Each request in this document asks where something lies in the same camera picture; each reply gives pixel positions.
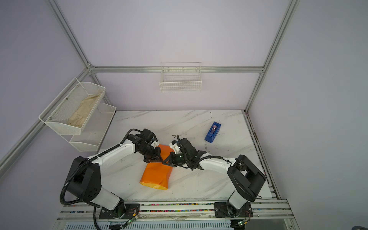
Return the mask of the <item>yellow orange wrapping paper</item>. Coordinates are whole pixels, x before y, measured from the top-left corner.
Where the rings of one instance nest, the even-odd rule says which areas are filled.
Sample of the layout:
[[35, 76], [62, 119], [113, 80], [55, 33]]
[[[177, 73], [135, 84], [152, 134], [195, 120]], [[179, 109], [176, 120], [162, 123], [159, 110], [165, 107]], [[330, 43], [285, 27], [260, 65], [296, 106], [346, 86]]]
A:
[[148, 163], [140, 184], [158, 190], [167, 190], [172, 170], [172, 167], [162, 163]]

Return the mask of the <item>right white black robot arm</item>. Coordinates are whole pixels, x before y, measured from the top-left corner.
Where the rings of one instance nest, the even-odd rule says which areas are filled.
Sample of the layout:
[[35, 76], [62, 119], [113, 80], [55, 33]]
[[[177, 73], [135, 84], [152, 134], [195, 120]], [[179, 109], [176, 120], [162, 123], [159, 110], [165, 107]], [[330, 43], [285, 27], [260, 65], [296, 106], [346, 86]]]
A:
[[212, 155], [197, 150], [188, 139], [180, 139], [178, 136], [169, 147], [172, 152], [163, 160], [164, 165], [227, 175], [234, 187], [227, 203], [229, 208], [236, 211], [242, 209], [245, 203], [258, 199], [266, 182], [264, 173], [245, 155], [236, 158]]

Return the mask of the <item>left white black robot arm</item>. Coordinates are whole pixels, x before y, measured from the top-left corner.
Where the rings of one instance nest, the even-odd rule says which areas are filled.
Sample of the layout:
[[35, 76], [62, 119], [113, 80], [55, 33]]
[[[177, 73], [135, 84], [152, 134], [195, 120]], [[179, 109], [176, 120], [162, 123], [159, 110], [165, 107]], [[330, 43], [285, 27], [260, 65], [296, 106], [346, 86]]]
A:
[[77, 157], [72, 162], [59, 195], [62, 205], [87, 203], [121, 215], [125, 209], [122, 198], [105, 189], [102, 174], [123, 158], [139, 153], [146, 163], [161, 163], [161, 149], [156, 135], [148, 130], [130, 129], [123, 139], [107, 150], [90, 156]]

